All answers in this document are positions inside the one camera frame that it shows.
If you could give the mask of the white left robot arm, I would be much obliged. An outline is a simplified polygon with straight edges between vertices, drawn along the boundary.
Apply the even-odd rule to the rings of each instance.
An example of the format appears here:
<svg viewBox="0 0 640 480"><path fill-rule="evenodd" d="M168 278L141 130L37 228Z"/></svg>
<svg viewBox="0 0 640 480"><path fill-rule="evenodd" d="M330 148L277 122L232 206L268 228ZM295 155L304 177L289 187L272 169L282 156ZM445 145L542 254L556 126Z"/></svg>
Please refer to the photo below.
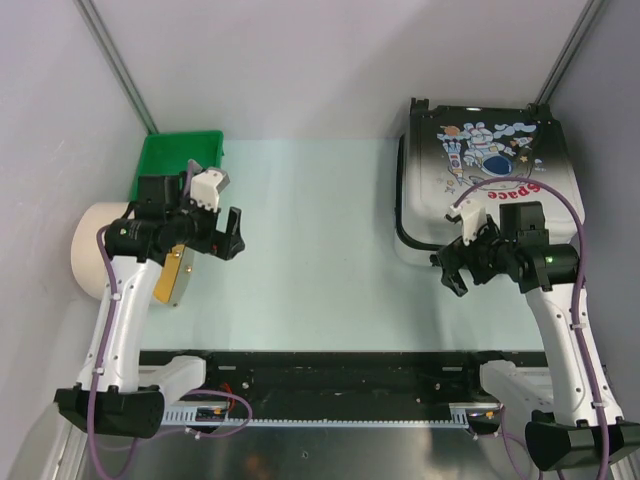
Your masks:
<svg viewBox="0 0 640 480"><path fill-rule="evenodd" d="M143 326L167 256L177 246L228 261L245 248L241 211L229 210L217 228L219 201L229 183L218 168L198 173L148 175L137 197L96 234L107 277L91 345L74 386L56 391L59 413L86 433L149 439L166 406L189 392L207 400L220 374L196 357L183 356L140 381Z"/></svg>

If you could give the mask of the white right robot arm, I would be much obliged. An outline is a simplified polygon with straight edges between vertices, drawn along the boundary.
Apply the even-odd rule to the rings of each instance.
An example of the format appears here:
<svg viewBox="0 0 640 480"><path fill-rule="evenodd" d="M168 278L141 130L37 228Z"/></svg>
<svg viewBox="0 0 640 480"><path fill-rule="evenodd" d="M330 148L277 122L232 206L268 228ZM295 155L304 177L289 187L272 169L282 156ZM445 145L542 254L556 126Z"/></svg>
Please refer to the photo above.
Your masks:
<svg viewBox="0 0 640 480"><path fill-rule="evenodd" d="M473 401L490 395L523 427L530 458L541 471L609 466L639 448L639 426L624 414L606 384L590 329L586 295L576 294L580 258L570 244L553 244L539 202L503 204L494 221L484 206L464 200L446 215L461 234L433 255L441 282L457 296L499 275L514 281L540 332L547 388L509 361L489 361L461 376Z"/></svg>

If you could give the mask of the space astronaut print suitcase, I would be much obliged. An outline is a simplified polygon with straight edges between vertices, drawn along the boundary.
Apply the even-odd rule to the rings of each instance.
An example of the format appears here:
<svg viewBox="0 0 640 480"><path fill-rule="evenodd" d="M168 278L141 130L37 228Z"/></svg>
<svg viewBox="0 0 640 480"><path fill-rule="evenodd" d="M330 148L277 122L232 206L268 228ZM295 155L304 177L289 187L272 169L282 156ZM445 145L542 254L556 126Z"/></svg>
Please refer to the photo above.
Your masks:
<svg viewBox="0 0 640 480"><path fill-rule="evenodd" d="M431 107L412 99L398 147L396 253L410 265L429 265L461 233L446 215L465 191L493 218L502 204L541 202L551 241L568 243L577 233L574 220L543 184L585 215L561 124L547 105Z"/></svg>

